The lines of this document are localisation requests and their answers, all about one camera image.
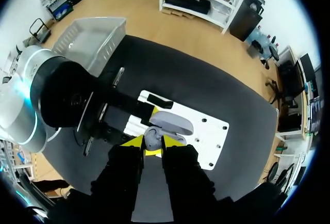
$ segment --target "wooden floor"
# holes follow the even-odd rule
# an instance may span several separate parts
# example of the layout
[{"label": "wooden floor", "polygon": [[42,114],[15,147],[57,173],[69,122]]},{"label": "wooden floor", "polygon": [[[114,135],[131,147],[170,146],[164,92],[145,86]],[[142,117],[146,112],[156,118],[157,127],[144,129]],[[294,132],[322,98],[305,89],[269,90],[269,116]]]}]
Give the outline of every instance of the wooden floor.
[{"label": "wooden floor", "polygon": [[[237,78],[267,101],[273,95],[272,90],[265,86],[267,79],[277,80],[276,67],[272,62],[270,69],[266,70],[259,59],[248,56],[245,43],[230,33],[222,35],[219,27],[207,21],[160,12],[159,0],[82,0],[74,6],[73,12],[52,27],[52,35],[45,47],[52,48],[68,25],[75,19],[86,17],[126,17],[127,34],[172,47],[208,62]],[[277,143],[275,140],[268,162],[270,166],[275,160],[272,154]],[[49,168],[42,155],[37,155],[37,180],[41,176],[45,179],[47,175],[49,178],[59,177]]]}]

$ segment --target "gray plastic part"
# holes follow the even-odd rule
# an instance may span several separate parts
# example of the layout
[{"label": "gray plastic part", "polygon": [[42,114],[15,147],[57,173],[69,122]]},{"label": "gray plastic part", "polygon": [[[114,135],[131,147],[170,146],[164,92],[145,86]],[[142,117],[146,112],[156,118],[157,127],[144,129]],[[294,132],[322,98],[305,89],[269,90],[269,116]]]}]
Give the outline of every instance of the gray plastic part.
[{"label": "gray plastic part", "polygon": [[194,133],[193,125],[188,119],[167,111],[154,113],[150,118],[150,123],[170,133],[182,135],[192,135]]},{"label": "gray plastic part", "polygon": [[159,127],[151,126],[144,133],[144,141],[145,141],[146,149],[148,151],[155,151],[161,149],[161,137],[163,135],[168,135],[184,145],[187,144],[183,136],[170,133],[168,131],[162,130]]}]

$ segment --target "computer monitor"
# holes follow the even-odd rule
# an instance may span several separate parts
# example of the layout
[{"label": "computer monitor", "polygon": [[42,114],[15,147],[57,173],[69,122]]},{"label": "computer monitor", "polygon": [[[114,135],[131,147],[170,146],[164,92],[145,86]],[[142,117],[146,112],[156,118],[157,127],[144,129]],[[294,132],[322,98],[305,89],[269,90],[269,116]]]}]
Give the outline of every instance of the computer monitor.
[{"label": "computer monitor", "polygon": [[309,55],[308,54],[304,55],[303,57],[300,58],[300,61],[301,64],[303,65],[306,81],[309,82],[315,79],[315,72],[313,65],[311,64]]}]

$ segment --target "black cabinet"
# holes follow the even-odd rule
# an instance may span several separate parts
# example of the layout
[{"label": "black cabinet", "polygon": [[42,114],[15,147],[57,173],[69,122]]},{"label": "black cabinet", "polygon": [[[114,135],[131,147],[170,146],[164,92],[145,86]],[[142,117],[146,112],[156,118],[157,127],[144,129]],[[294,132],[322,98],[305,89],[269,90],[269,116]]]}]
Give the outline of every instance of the black cabinet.
[{"label": "black cabinet", "polygon": [[230,33],[239,40],[245,41],[262,19],[264,4],[264,0],[244,0],[230,24]]}]

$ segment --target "yellow piece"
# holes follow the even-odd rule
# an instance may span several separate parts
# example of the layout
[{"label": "yellow piece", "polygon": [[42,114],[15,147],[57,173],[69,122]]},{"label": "yellow piece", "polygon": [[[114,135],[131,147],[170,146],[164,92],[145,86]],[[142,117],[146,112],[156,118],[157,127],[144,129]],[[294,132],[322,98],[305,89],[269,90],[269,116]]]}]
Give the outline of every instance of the yellow piece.
[{"label": "yellow piece", "polygon": [[155,151],[145,151],[145,156],[152,156],[152,155],[157,155],[161,154],[161,149],[155,150]]},{"label": "yellow piece", "polygon": [[170,136],[167,135],[163,135],[164,137],[164,142],[165,142],[165,147],[172,147],[172,146],[177,146],[177,147],[183,147],[184,144],[182,144],[181,142],[171,138]]},{"label": "yellow piece", "polygon": [[159,112],[159,110],[158,110],[157,107],[155,106],[155,107],[154,107],[154,110],[153,110],[153,113],[151,114],[151,116],[152,116],[154,113],[156,113],[156,112]]},{"label": "yellow piece", "polygon": [[140,148],[142,146],[142,141],[143,141],[143,135],[140,135],[140,136],[122,144],[121,146],[123,146],[123,147],[134,146],[134,147]]}]

